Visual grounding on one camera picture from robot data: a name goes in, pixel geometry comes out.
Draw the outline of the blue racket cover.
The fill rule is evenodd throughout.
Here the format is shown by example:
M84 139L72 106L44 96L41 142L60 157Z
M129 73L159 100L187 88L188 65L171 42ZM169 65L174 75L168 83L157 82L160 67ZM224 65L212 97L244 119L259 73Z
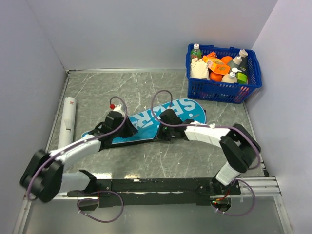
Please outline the blue racket cover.
M198 102L188 99L180 98L173 101L169 101L160 106L155 106L153 109L145 110L135 115L128 116L131 123L136 128L136 134L129 138L116 137L110 139L107 136L98 139L100 142L99 150L116 148L122 146L136 145L141 143L158 141L156 140L156 134L160 126L156 117L159 117L162 112L167 109L172 109L176 115L182 120L192 119L200 123L206 123L206 113L202 106ZM94 129L85 132L82 135L82 139L91 137L97 137L103 135L101 132L102 122L100 122Z

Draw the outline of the white shuttlecock tube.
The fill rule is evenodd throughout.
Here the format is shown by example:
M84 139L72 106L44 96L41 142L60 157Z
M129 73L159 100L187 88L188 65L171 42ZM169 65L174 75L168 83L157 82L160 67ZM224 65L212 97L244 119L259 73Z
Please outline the white shuttlecock tube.
M77 101L73 97L64 99L64 106L58 138L58 149L73 142Z

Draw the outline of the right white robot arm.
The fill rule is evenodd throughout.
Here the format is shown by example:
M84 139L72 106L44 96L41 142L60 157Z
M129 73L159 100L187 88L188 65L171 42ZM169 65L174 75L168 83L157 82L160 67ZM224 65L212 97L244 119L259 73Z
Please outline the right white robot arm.
M213 189L218 194L226 193L240 174L260 165L261 147L240 124L216 126L192 119L182 121L172 109L162 112L156 120L160 123L156 136L162 140L176 137L208 143L222 149L227 162L214 176Z

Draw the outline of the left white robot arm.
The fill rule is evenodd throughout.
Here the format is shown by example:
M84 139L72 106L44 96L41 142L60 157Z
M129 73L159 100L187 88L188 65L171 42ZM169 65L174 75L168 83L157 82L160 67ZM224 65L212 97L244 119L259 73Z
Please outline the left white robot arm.
M114 138L128 138L137 132L126 114L111 111L82 139L50 152L35 152L19 183L28 195L33 194L42 202L49 202L59 193L74 190L90 196L96 191L96 178L84 170L65 174L67 168L86 156L108 148Z

